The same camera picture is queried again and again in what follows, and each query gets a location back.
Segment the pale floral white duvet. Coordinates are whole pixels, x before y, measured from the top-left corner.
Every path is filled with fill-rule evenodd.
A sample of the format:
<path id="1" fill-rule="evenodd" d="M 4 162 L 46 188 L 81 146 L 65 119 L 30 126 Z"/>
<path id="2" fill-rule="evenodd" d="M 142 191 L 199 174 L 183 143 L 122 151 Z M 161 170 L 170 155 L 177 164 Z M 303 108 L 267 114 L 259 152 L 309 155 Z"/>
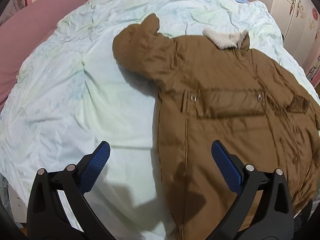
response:
<path id="1" fill-rule="evenodd" d="M 156 88 L 112 53 L 114 37 L 151 13 L 167 37 L 248 30 L 252 48 L 318 98 L 261 2 L 89 0 L 28 54 L 1 111 L 1 174 L 23 204 L 38 169 L 62 170 L 107 141 L 111 157 L 86 194 L 92 209 L 117 239 L 173 239 L 152 139 Z"/>

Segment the pink bed sheet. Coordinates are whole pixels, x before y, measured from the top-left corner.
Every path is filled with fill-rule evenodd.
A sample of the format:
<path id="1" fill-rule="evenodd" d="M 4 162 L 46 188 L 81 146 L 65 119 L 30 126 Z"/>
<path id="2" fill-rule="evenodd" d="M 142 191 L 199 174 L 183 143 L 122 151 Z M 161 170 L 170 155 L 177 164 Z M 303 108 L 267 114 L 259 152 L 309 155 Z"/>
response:
<path id="1" fill-rule="evenodd" d="M 86 0 L 38 0 L 1 26 L 1 108 L 16 83 L 23 61 L 56 29 L 56 25 Z"/>

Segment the white wardrobe with red decals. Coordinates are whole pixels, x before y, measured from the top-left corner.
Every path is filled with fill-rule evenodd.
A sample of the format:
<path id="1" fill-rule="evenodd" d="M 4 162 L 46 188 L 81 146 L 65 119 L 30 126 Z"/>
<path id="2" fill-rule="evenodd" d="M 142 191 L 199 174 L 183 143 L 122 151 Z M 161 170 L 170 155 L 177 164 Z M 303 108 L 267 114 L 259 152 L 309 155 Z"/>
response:
<path id="1" fill-rule="evenodd" d="M 319 12 L 311 0 L 273 0 L 271 15 L 283 35 L 284 48 L 302 67 L 319 47 Z"/>

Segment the brown jacket with fleece collar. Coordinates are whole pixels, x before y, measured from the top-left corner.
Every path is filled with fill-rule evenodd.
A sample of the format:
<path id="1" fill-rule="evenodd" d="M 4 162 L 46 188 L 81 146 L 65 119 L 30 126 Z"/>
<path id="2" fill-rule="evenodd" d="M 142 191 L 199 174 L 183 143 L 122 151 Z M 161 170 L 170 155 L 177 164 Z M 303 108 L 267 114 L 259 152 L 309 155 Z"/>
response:
<path id="1" fill-rule="evenodd" d="M 205 239 L 235 200 L 212 158 L 215 140 L 259 171 L 282 169 L 294 213 L 315 195 L 319 103 L 249 45 L 248 33 L 168 38 L 154 14 L 114 38 L 116 61 L 159 88 L 157 153 L 177 239 Z"/>

